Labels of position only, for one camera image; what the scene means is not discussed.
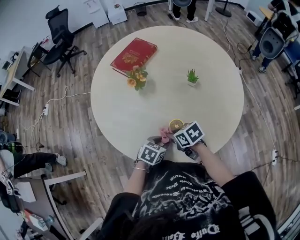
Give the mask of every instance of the white sneaker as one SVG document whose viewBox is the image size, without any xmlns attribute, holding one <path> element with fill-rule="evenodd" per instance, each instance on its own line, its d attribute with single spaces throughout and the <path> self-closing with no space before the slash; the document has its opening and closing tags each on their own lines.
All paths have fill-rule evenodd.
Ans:
<svg viewBox="0 0 300 240">
<path fill-rule="evenodd" d="M 258 68 L 258 71 L 259 71 L 260 73 L 266 73 L 266 72 L 267 72 L 267 69 L 266 69 L 265 67 L 261 66 L 260 68 Z"/>
<path fill-rule="evenodd" d="M 56 155 L 56 162 L 60 165 L 63 165 L 64 167 L 67 166 L 67 159 L 64 156 L 61 156 L 58 153 L 55 153 Z"/>
<path fill-rule="evenodd" d="M 187 19 L 187 23 L 194 23 L 194 22 L 197 22 L 198 20 L 199 20 L 198 17 L 194 17 L 193 20 L 188 20 Z"/>
<path fill-rule="evenodd" d="M 174 13 L 171 13 L 171 15 L 172 15 L 172 17 L 173 17 L 176 21 L 180 20 L 180 17 L 175 17 L 175 16 L 174 16 Z"/>
<path fill-rule="evenodd" d="M 50 163 L 45 163 L 45 169 L 51 173 L 53 172 L 53 167 Z"/>
</svg>

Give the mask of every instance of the white pot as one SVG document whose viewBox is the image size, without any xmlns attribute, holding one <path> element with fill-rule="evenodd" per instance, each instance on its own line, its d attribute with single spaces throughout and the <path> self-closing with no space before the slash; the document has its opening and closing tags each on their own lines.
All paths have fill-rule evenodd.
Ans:
<svg viewBox="0 0 300 240">
<path fill-rule="evenodd" d="M 192 83 L 192 82 L 190 82 L 190 81 L 188 81 L 187 83 L 188 83 L 188 85 L 194 87 L 194 86 L 197 84 L 197 82 L 198 82 L 198 80 L 197 80 L 195 83 Z"/>
</svg>

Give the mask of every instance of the cable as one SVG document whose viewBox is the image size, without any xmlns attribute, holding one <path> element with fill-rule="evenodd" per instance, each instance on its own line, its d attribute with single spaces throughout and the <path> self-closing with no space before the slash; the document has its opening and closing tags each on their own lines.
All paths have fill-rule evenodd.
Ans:
<svg viewBox="0 0 300 240">
<path fill-rule="evenodd" d="M 74 96 L 77 96 L 77 95 L 90 94 L 90 92 L 85 92 L 85 93 L 76 93 L 76 94 L 74 94 L 74 95 L 68 96 L 68 95 L 67 95 L 67 90 L 68 90 L 68 86 L 65 86 L 65 95 L 64 95 L 63 97 L 58 98 L 58 99 L 50 99 L 46 104 L 48 104 L 48 103 L 51 102 L 51 101 L 58 101 L 58 100 L 62 100 L 62 99 L 64 99 L 64 98 L 70 98 L 70 97 L 74 97 Z M 36 125 L 43 119 L 43 113 L 44 113 L 44 111 L 43 111 L 43 112 L 41 113 L 41 115 L 39 116 L 37 122 L 36 122 L 35 124 L 31 125 L 30 127 L 27 127 L 27 128 L 26 128 L 26 127 L 24 127 L 24 126 L 21 124 L 21 126 L 22 126 L 26 131 L 29 130 L 31 127 L 33 127 L 32 131 L 31 131 L 31 135 L 30 135 L 29 145 L 30 145 L 30 143 L 31 143 L 31 138 L 32 138 L 32 134 L 33 134 L 34 128 L 35 128 Z"/>
</svg>

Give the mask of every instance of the white box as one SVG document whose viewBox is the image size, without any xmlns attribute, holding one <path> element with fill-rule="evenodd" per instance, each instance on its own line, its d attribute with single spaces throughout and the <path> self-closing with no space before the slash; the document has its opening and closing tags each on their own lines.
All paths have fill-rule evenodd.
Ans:
<svg viewBox="0 0 300 240">
<path fill-rule="evenodd" d="M 116 25 L 127 20 L 127 16 L 123 6 L 119 3 L 114 4 L 108 9 L 109 21 Z"/>
<path fill-rule="evenodd" d="M 204 132 L 199 124 L 193 121 L 175 133 L 174 137 L 181 148 L 187 148 L 199 142 L 204 137 Z"/>
<path fill-rule="evenodd" d="M 140 148 L 137 158 L 153 166 L 161 162 L 166 151 L 167 149 L 147 141 Z"/>
</svg>

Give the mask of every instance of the hair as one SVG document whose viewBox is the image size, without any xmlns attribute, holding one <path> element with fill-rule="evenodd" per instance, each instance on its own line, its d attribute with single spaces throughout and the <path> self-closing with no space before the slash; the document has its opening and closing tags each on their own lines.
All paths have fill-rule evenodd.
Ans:
<svg viewBox="0 0 300 240">
<path fill-rule="evenodd" d="M 142 217 L 138 220 L 128 219 L 123 223 L 120 240 L 153 240 L 169 235 L 176 213 L 164 212 Z"/>
</svg>

